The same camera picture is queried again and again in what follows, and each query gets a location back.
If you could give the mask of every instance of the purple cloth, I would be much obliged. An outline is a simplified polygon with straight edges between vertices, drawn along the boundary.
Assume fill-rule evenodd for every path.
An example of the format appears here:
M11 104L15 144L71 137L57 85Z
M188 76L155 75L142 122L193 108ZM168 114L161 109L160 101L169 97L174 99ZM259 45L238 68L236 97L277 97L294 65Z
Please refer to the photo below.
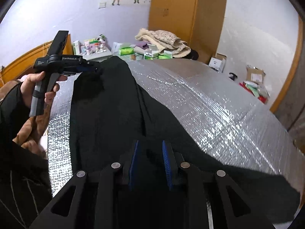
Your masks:
M150 44L149 41L139 41L136 46L142 48L142 49L147 49L148 48L148 45L147 44Z

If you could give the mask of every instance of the reflective foil sheet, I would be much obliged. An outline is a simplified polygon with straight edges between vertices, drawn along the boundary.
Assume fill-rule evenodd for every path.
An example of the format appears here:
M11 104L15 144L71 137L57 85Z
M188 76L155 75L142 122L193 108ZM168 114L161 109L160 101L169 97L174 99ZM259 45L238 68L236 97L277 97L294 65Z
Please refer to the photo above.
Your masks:
M303 191L305 157L267 107L237 83L187 59L127 63L137 83L171 110L205 153L224 164L282 174ZM71 89L70 77L61 83L51 110L48 156L53 194L72 176L69 122L63 122L69 121ZM59 120L65 129L58 129Z

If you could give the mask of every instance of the black sleeve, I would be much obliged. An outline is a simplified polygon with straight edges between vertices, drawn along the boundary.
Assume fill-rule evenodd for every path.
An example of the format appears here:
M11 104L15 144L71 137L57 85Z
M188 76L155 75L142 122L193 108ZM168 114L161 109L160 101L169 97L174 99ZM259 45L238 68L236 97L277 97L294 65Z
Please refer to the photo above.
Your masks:
M12 88L0 105L1 143L14 139L29 118L30 109L23 102L21 84Z

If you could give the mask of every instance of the human hand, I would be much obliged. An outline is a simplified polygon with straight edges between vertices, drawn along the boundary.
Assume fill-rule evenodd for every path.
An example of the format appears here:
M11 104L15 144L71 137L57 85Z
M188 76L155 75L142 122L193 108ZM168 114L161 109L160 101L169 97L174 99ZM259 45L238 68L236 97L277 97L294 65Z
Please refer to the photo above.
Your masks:
M30 108L32 103L33 91L37 82L42 81L45 77L45 72L37 73L37 74L28 74L24 82L22 83L20 90L23 98L24 104ZM66 81L68 77L61 75L58 81ZM54 97L56 96L56 92L59 91L59 84L56 83L52 92L47 92L45 94L45 103L51 104Z

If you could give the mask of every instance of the person's arm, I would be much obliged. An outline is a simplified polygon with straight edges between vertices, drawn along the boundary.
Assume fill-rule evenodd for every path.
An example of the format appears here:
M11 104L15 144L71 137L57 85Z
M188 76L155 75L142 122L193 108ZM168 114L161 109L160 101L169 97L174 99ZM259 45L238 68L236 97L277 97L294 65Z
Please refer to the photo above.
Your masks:
M29 74L25 81L16 85L2 101L0 105L1 143L13 140L29 118L35 84L41 81L44 76L44 72ZM66 76L60 76L59 81L65 80L67 80ZM53 92L45 94L46 104L52 103L57 91L59 91L59 84L54 86Z

